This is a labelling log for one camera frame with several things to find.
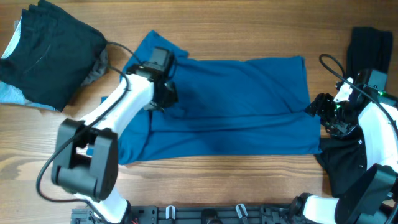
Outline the blue polo shirt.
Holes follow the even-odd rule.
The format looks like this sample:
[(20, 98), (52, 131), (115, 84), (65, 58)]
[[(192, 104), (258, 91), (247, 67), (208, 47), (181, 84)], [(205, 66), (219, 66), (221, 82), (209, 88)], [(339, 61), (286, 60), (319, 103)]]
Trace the blue polo shirt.
[(178, 101), (141, 110), (118, 141), (118, 162), (184, 156), (300, 155), (320, 152), (320, 122), (310, 104), (305, 60), (195, 60), (155, 31), (128, 65), (162, 47), (175, 55), (171, 79)]

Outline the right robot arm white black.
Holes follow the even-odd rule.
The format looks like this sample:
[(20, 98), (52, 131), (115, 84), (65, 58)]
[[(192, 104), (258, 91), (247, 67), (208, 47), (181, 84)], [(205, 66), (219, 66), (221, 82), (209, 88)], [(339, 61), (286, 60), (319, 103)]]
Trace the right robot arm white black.
[(318, 95), (306, 112), (319, 115), (333, 136), (323, 165), (332, 178), (331, 198), (295, 197), (292, 223), (397, 223), (397, 98), (386, 93), (387, 75), (365, 69), (343, 80), (336, 96)]

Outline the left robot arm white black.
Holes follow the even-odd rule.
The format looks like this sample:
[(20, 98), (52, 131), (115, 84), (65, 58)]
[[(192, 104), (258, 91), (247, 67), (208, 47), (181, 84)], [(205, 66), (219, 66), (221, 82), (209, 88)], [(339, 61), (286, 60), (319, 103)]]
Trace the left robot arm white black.
[(169, 78), (174, 61), (171, 51), (155, 47), (148, 61), (127, 68), (99, 107), (59, 127), (51, 180), (87, 204), (101, 223), (132, 223), (131, 205), (115, 188), (118, 139), (140, 110), (163, 111), (178, 101)]

